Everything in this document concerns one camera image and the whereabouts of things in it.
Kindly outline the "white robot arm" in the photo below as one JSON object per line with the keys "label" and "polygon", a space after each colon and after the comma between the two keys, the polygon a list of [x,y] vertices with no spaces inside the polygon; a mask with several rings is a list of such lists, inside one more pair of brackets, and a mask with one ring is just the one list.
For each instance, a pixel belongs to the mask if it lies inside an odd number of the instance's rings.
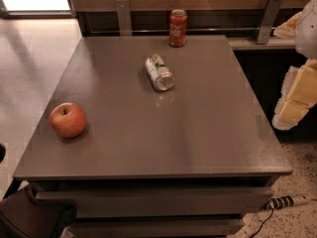
{"label": "white robot arm", "polygon": [[289,68],[274,109],[273,127],[290,130],[317,104],[317,0],[310,0],[273,34],[281,39],[293,39],[295,50],[307,58],[301,67]]}

